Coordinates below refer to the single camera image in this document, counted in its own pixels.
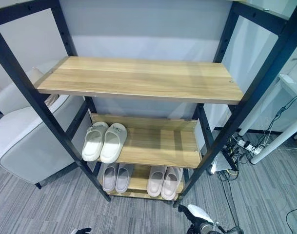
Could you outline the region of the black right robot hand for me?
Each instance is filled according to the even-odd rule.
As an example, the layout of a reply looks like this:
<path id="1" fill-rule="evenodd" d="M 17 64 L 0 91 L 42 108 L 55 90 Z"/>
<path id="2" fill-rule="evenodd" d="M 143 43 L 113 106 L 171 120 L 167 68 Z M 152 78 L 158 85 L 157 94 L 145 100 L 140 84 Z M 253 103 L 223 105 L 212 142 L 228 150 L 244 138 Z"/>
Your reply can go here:
<path id="1" fill-rule="evenodd" d="M 202 208 L 192 204 L 178 205 L 178 211 L 191 222 L 187 234 L 209 234 L 214 231 L 213 220 Z"/>

